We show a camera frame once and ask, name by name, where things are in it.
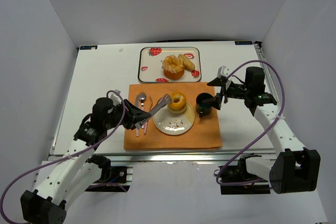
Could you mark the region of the bagel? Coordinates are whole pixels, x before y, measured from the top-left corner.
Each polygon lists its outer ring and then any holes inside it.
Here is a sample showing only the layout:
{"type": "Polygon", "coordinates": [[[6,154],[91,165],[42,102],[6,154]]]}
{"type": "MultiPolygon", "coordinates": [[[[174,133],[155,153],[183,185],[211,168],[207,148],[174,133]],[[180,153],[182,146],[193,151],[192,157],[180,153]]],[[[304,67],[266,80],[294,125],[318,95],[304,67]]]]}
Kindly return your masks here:
{"type": "Polygon", "coordinates": [[[169,104],[169,108],[172,110],[181,110],[186,106],[186,96],[181,92],[173,92],[170,94],[172,102],[169,104]]]}
{"type": "Polygon", "coordinates": [[[176,110],[176,109],[172,109],[172,108],[170,108],[170,107],[168,106],[168,110],[169,110],[171,113],[173,113],[173,114],[182,114],[182,113],[184,113],[184,112],[187,110],[187,104],[186,104],[183,108],[180,108],[180,109],[178,109],[178,110],[176,110]]]}

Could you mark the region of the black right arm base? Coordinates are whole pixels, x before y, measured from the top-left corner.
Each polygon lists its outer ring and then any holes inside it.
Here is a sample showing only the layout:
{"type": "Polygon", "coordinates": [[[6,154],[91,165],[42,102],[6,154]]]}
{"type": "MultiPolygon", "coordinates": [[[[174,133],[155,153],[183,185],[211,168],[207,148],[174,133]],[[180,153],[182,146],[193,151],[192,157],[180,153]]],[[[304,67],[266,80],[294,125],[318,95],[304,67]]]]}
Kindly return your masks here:
{"type": "Polygon", "coordinates": [[[220,183],[222,195],[266,195],[270,194],[269,173],[274,161],[251,153],[242,155],[236,165],[224,170],[219,166],[213,174],[220,183]]]}

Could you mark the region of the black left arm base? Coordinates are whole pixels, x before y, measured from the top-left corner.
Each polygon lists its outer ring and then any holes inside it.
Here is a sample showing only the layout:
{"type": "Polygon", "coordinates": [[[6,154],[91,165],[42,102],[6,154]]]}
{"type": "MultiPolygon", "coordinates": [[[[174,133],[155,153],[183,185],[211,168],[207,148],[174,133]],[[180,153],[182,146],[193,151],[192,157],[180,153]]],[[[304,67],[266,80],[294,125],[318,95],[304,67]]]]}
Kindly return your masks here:
{"type": "Polygon", "coordinates": [[[85,164],[98,167],[100,177],[86,192],[126,193],[130,189],[133,167],[112,165],[111,161],[101,155],[91,156],[85,164]]]}

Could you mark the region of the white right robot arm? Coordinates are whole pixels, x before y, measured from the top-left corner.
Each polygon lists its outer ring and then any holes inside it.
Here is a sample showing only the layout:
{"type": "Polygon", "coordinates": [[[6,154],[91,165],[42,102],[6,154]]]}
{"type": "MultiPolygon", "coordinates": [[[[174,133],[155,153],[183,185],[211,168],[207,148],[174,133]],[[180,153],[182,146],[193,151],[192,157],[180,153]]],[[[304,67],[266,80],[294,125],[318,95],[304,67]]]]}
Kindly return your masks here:
{"type": "Polygon", "coordinates": [[[229,98],[241,99],[264,129],[276,152],[275,161],[258,154],[235,156],[236,166],[222,166],[216,176],[221,186],[243,186],[268,182],[277,194],[314,191],[317,187],[321,157],[294,135],[272,94],[265,91],[265,73],[261,67],[248,67],[242,84],[231,81],[229,70],[222,66],[208,86],[220,87],[220,92],[203,102],[220,109],[229,98]]]}

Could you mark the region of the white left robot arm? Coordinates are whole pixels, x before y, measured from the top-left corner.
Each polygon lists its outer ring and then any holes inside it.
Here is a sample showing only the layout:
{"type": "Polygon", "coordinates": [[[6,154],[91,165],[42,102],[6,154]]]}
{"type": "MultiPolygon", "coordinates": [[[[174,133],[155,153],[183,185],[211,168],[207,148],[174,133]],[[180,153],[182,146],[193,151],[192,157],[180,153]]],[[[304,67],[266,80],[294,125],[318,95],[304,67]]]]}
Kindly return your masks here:
{"type": "Polygon", "coordinates": [[[145,112],[122,99],[118,91],[98,98],[52,172],[33,191],[21,196],[24,219],[29,223],[63,223],[67,209],[92,183],[109,182],[111,161],[95,153],[99,145],[120,126],[140,129],[170,103],[172,98],[165,94],[145,112]]]}

